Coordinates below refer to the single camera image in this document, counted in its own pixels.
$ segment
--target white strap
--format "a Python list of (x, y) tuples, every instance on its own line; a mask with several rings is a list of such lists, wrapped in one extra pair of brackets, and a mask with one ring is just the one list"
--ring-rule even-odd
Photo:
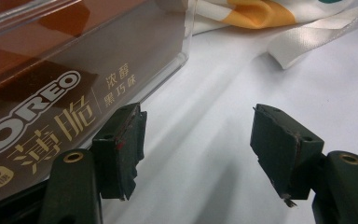
[(356, 29), (358, 29), (358, 7), (285, 31), (269, 42), (268, 52), (283, 69), (286, 69), (304, 53)]

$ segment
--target teal patch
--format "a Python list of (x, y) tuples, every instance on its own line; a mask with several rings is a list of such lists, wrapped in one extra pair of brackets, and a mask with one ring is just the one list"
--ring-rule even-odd
[(319, 2), (323, 2), (326, 4), (332, 4), (332, 3), (336, 3), (336, 2), (340, 2), (342, 0), (319, 0)]

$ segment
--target white tablecloth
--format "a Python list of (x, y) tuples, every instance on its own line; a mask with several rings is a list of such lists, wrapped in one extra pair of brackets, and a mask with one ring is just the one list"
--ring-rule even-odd
[(192, 39), (190, 59), (142, 103), (145, 159), (128, 202), (103, 201), (104, 223), (315, 223), (288, 208), (252, 151), (256, 104), (285, 111), (324, 141), (358, 154), (358, 31), (288, 70), (266, 53), (287, 28), (228, 27)]

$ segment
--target brown box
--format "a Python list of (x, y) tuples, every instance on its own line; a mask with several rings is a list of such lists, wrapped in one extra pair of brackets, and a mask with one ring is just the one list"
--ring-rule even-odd
[(58, 154), (186, 61), (184, 1), (58, 2), (0, 19), (0, 199), (46, 178)]

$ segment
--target orange and white cloth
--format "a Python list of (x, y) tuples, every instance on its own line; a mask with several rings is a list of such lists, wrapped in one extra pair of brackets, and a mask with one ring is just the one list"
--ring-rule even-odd
[(302, 54), (357, 29), (358, 7), (351, 8), (353, 3), (354, 0), (198, 0), (194, 33), (227, 25), (262, 29), (314, 21), (283, 32), (269, 44), (268, 52), (282, 68), (287, 68)]

